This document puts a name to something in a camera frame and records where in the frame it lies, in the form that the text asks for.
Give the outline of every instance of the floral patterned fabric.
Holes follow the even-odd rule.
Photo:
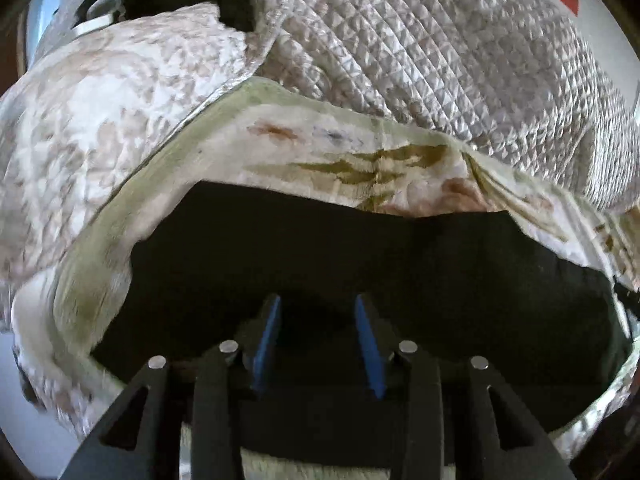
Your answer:
[[[289,5],[256,0],[248,34],[222,25],[209,3],[117,23],[43,58],[2,97],[4,296],[59,260],[179,125],[253,74]]]

